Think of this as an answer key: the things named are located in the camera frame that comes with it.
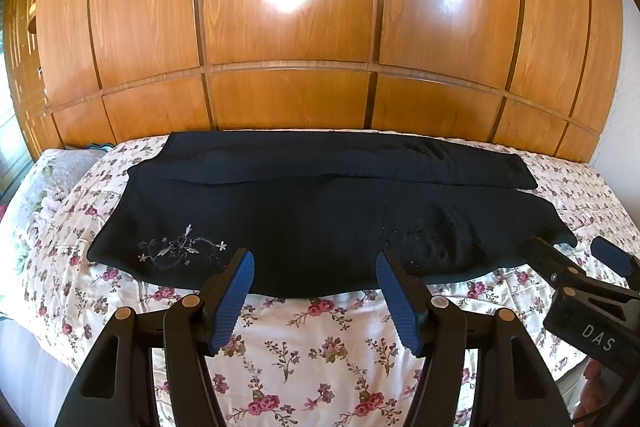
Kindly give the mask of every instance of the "floral bed sheet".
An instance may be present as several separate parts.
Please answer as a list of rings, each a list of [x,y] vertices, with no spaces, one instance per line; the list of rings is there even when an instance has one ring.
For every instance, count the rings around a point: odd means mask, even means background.
[[[98,161],[63,201],[26,260],[20,281],[24,294],[12,315],[45,350],[75,370],[118,307],[141,313],[165,309],[188,293],[139,282],[86,259],[89,244],[124,190],[127,168],[155,156],[165,140],[125,142]],[[559,249],[592,277],[624,283],[591,256],[589,245],[603,235],[640,255],[640,233],[593,168],[503,146],[463,143],[519,154],[538,180],[533,193],[550,200],[578,238],[577,248]],[[471,311],[513,309],[555,378],[584,358],[543,328],[552,290],[528,266],[430,289]],[[476,361],[476,352],[467,351],[455,425],[467,425],[470,418]],[[402,425],[421,366],[399,342],[380,291],[309,301],[249,295],[229,343],[209,359],[227,424],[247,427]],[[162,350],[154,350],[154,377],[161,423],[174,425]]]

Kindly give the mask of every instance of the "black garment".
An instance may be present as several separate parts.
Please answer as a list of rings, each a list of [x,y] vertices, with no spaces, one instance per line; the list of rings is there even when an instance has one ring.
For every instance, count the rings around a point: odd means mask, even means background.
[[[409,273],[458,282],[524,264],[531,237],[576,245],[517,155],[354,132],[172,134],[129,183],[88,257],[199,289],[239,247],[252,292],[308,298],[376,288],[394,248]]]

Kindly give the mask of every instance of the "blue textured pad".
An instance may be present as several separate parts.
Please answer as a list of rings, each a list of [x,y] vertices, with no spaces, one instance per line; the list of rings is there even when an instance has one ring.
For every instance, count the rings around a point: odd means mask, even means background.
[[[245,252],[213,317],[213,337],[209,342],[212,353],[218,352],[231,338],[246,295],[254,281],[254,273],[254,254]]]
[[[376,259],[376,277],[386,305],[398,331],[400,342],[415,357],[420,356],[423,342],[418,333],[418,315],[407,298],[402,285],[383,252]]]
[[[632,273],[629,254],[600,235],[591,241],[591,254],[620,277],[629,277]]]

